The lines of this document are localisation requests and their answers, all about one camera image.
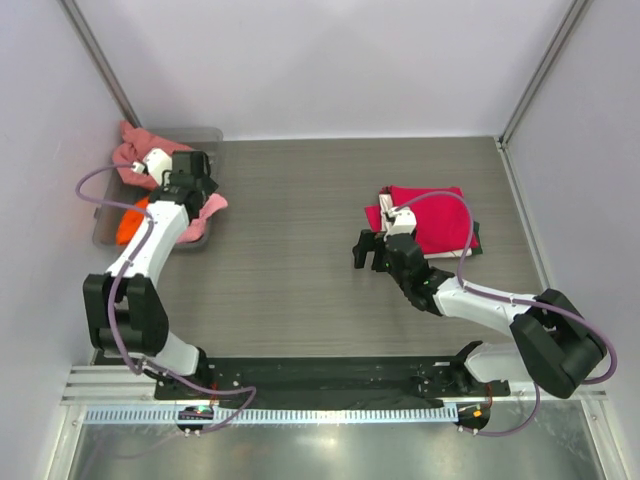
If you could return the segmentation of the light pink t shirt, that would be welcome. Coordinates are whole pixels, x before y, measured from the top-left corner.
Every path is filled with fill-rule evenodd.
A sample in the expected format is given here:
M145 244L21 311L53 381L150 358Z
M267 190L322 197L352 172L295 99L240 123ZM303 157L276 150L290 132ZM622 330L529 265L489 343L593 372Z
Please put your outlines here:
M178 245L194 243L201 240L206 232L210 218L220 210L228 207L227 200L220 194L214 193L205 202L199 212L199 216L190 221L187 229L180 235L176 243Z

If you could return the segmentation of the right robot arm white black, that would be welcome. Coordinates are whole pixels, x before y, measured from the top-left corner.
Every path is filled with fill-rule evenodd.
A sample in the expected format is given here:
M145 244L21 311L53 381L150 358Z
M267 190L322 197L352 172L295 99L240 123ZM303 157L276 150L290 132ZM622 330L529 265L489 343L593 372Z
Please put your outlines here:
M451 383L462 395L473 395L491 381L531 381L567 399L607 354L605 342L559 291L518 295L464 282L430 266L406 233L363 230L352 255L355 268L370 260L374 271L389 274L417 310L467 320L511 338L509 345L480 344L453 367Z

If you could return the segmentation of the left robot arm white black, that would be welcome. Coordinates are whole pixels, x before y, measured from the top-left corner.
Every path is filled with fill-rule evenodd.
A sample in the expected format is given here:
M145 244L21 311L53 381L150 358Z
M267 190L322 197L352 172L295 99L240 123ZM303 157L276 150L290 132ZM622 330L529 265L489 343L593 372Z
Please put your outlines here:
M136 375L168 376L190 398L203 398L213 385L206 353L171 332L157 283L179 237L218 188L211 162L199 150L153 149L140 162L116 167L149 176L156 187L137 210L143 220L124 251L105 273L83 282L91 344Z

